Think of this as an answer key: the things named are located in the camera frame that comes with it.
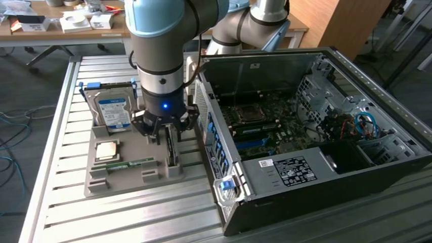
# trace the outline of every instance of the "power supply label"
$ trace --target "power supply label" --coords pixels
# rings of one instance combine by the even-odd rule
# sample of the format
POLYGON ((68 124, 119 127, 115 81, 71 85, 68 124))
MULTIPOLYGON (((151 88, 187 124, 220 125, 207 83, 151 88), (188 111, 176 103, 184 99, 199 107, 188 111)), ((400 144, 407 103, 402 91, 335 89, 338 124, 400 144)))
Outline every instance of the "power supply label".
POLYGON ((286 186, 316 180, 315 173, 303 156, 274 162, 286 186))

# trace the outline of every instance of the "white box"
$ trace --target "white box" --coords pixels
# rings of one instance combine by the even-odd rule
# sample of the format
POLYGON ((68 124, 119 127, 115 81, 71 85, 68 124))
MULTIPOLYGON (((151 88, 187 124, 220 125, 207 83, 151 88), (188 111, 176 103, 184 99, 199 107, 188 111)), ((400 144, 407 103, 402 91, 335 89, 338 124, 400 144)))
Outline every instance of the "white box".
POLYGON ((114 26, 114 15, 95 15, 90 20, 90 24, 94 27, 94 29, 111 29, 111 27, 114 26))
POLYGON ((83 15, 66 16, 60 19, 63 33, 74 33, 92 30, 87 18, 83 15))
POLYGON ((24 32, 47 31, 50 27, 50 19, 46 16, 24 16, 18 15, 19 22, 24 32))

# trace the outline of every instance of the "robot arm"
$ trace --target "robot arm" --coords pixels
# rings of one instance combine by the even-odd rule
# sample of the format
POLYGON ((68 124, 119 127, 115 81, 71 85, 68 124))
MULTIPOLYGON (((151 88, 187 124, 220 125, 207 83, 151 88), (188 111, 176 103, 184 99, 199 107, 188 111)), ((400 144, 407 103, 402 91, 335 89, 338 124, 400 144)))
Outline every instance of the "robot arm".
POLYGON ((218 24, 228 5, 228 0, 126 0, 146 102, 132 123, 144 136, 158 137, 163 124, 174 123, 179 133, 194 127, 199 111, 184 103, 183 45, 218 24))
POLYGON ((242 43, 272 52, 290 27, 290 0, 231 0, 228 15, 214 28, 207 54, 242 53, 242 43))

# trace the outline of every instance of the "metal frame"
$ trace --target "metal frame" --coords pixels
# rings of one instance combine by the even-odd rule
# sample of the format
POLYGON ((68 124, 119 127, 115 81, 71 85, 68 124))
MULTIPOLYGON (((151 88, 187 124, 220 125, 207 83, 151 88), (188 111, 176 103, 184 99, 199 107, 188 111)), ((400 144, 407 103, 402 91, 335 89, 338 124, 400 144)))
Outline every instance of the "metal frame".
MULTIPOLYGON (((384 45, 387 43, 387 40, 390 39, 390 37, 391 37, 391 35, 392 35, 392 33, 394 33, 394 31, 395 31, 395 29, 396 29, 400 21, 403 20, 406 14, 408 13, 410 8, 412 7, 414 4, 430 4, 430 1, 428 0, 407 0, 406 5, 403 7, 404 8, 404 12, 403 12, 403 14, 398 14, 398 16, 396 16, 396 18, 395 18, 391 26, 386 30, 386 33, 384 33, 384 35, 383 35, 383 37, 382 37, 382 39, 380 39, 380 41, 379 41, 379 43, 376 45, 376 51, 379 51, 384 47, 384 45)), ((407 42, 408 38, 411 37, 411 35, 412 35, 415 29, 418 28, 418 26, 420 24, 420 21, 423 20, 423 18, 427 15, 427 13, 428 13, 428 11, 426 9, 422 12, 422 14, 419 15, 419 17, 416 18, 415 23, 412 24, 410 30, 404 34, 404 36, 400 39, 399 43, 395 45, 395 48, 394 48, 395 51, 399 51, 400 50, 402 46, 404 45, 404 43, 407 42)))
POLYGON ((420 63, 420 65, 418 66, 418 69, 419 69, 420 71, 424 71, 426 68, 430 66, 431 62, 432 62, 432 53, 431 53, 430 56, 424 59, 424 61, 420 63))
POLYGON ((400 49, 403 48, 404 44, 407 43, 410 37, 412 36, 414 32, 416 31, 423 19, 426 18, 426 16, 428 15, 428 13, 432 10, 432 4, 427 6, 427 8, 422 11, 420 15, 418 16, 418 18, 415 19, 407 33, 404 34, 404 36, 402 37, 402 39, 399 40, 398 44, 395 45, 394 50, 398 52, 400 51, 400 49))

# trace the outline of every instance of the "hard drive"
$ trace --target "hard drive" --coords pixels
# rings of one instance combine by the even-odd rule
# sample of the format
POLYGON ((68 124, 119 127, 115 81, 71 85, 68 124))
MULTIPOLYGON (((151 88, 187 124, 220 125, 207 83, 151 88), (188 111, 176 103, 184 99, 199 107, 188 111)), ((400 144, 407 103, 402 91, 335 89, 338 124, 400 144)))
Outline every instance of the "hard drive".
POLYGON ((110 133, 132 130, 131 115, 138 110, 136 87, 132 82, 88 83, 80 93, 92 112, 95 126, 107 126, 110 133))

